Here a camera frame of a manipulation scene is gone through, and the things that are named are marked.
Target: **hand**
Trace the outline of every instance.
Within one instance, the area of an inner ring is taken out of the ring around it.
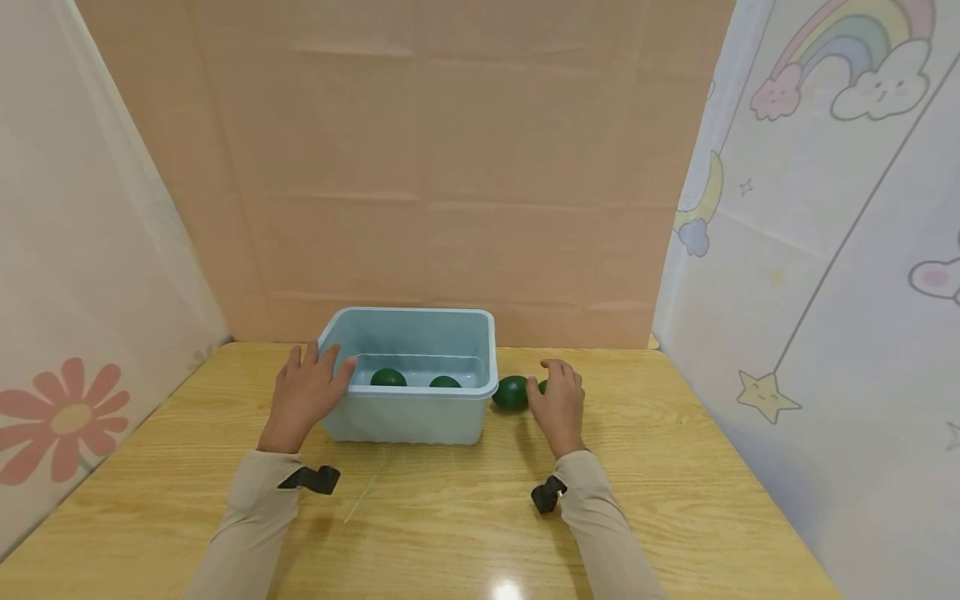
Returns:
[[[334,376],[333,365],[340,354],[340,345],[334,344],[319,358],[318,353],[317,342],[310,342],[301,364],[300,346],[290,348],[290,358],[276,374],[274,403],[257,450],[283,454],[300,452],[310,429],[329,415],[347,392],[357,366],[356,357],[345,360]]]
[[[555,358],[541,360],[550,371],[546,394],[540,393],[536,377],[527,377],[527,401],[540,431],[546,437],[553,455],[560,457],[584,450],[580,431],[584,426],[583,377],[566,362]]]

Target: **cloud print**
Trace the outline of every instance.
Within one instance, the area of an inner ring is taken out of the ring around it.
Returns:
[[[925,96],[929,78],[921,71],[930,53],[924,39],[906,41],[887,56],[880,68],[861,75],[840,92],[830,112],[841,121],[863,115],[879,120],[915,107]]]
[[[934,298],[953,298],[960,304],[960,258],[948,262],[927,260],[910,270],[910,286]]]
[[[750,99],[750,108],[756,113],[756,118],[776,121],[793,114],[800,104],[800,75],[800,66],[793,62],[783,67],[777,77],[763,82]]]
[[[703,256],[710,247],[710,238],[707,237],[707,222],[703,219],[694,219],[684,223],[677,230],[677,236],[686,246],[686,253],[691,256]]]

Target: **black wrist strap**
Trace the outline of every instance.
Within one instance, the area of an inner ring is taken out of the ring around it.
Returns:
[[[340,481],[340,471],[324,465],[317,470],[310,467],[300,467],[294,474],[283,480],[277,487],[281,490],[307,488],[311,492],[331,495]]]
[[[556,475],[550,475],[546,481],[536,486],[530,497],[533,498],[534,505],[541,515],[552,513],[557,508],[557,500],[566,493],[566,484],[557,478]]]

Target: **person's left hand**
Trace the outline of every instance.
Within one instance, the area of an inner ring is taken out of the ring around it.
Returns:
[[[340,345],[334,344],[318,357],[316,340],[306,346],[300,362],[300,346],[290,348],[290,357],[276,374],[274,403],[270,418],[260,435],[256,449],[263,452],[296,454],[317,421],[330,414],[347,386],[357,359],[351,356],[333,374],[333,365],[340,354]]]

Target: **wooden table surface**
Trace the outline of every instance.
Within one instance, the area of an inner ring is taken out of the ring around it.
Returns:
[[[0,596],[179,598],[259,437],[288,347],[221,348],[0,564]],[[583,374],[584,434],[670,597],[839,597],[669,360],[653,350],[501,348],[500,372],[550,354]],[[589,598],[576,544],[530,490],[553,460],[529,413],[490,410],[475,446],[335,444],[342,473],[302,492],[276,598]]]

